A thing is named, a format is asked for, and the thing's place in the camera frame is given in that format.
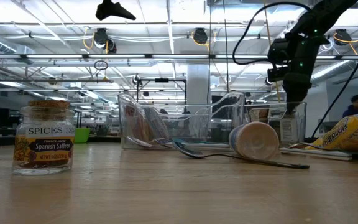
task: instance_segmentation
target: trader joe's label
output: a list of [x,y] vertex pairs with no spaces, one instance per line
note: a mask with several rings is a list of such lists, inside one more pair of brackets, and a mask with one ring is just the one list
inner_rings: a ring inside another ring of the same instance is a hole
[[16,136],[15,161],[57,161],[73,156],[73,126],[31,126]]

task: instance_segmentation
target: yellow bag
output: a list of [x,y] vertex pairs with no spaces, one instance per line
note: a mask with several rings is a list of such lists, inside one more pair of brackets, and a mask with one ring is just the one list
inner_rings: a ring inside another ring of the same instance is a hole
[[358,115],[343,118],[313,145],[325,149],[358,152]]

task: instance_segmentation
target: bottle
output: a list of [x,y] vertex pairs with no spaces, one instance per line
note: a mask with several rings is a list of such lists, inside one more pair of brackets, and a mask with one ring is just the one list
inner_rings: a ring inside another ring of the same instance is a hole
[[13,173],[45,175],[71,169],[74,111],[69,102],[30,101],[20,110],[23,122],[16,129]]

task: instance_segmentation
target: desk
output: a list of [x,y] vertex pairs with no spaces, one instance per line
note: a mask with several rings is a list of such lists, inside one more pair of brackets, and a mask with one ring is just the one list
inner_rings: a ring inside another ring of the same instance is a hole
[[294,170],[91,143],[72,171],[24,177],[12,153],[0,147],[0,223],[358,223],[358,161]]

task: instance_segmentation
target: person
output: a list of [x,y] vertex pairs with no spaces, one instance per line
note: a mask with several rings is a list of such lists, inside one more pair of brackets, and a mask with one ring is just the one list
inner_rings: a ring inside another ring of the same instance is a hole
[[345,110],[345,112],[343,113],[343,118],[346,116],[352,116],[352,115],[357,115],[358,114],[358,95],[354,95],[351,99],[352,104],[349,105],[349,107],[347,108],[347,110]]

